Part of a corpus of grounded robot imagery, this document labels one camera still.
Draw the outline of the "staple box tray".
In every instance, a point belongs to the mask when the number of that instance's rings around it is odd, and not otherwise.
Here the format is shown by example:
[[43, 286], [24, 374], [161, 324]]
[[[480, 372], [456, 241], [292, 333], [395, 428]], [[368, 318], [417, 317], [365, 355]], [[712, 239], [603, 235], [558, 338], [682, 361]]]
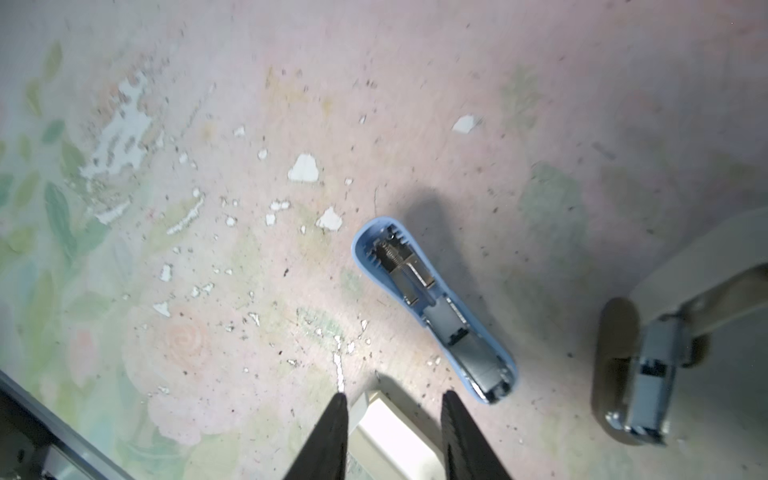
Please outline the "staple box tray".
[[378, 390], [349, 410], [348, 453], [373, 479], [446, 477], [440, 449]]

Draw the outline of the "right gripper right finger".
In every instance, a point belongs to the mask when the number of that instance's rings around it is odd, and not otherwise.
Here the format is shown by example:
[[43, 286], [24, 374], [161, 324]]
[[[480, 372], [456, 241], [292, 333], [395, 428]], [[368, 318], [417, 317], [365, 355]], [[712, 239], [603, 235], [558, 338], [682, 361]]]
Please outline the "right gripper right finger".
[[447, 479], [512, 479], [454, 390], [442, 396], [440, 424]]

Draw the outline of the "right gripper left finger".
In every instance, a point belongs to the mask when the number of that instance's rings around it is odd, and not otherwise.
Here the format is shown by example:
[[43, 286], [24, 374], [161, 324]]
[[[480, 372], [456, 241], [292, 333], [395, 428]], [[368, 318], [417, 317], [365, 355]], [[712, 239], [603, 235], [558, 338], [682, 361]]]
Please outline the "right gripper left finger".
[[348, 400], [338, 392], [330, 399], [284, 479], [344, 480], [348, 439]]

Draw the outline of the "blue staple remover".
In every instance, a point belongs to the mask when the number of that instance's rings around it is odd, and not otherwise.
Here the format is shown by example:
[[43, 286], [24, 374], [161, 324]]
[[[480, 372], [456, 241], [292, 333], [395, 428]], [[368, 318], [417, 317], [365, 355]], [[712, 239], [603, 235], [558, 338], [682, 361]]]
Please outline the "blue staple remover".
[[514, 389], [512, 355], [441, 277], [415, 237], [398, 220], [380, 216], [356, 233], [358, 267], [426, 328], [466, 389], [496, 404]]

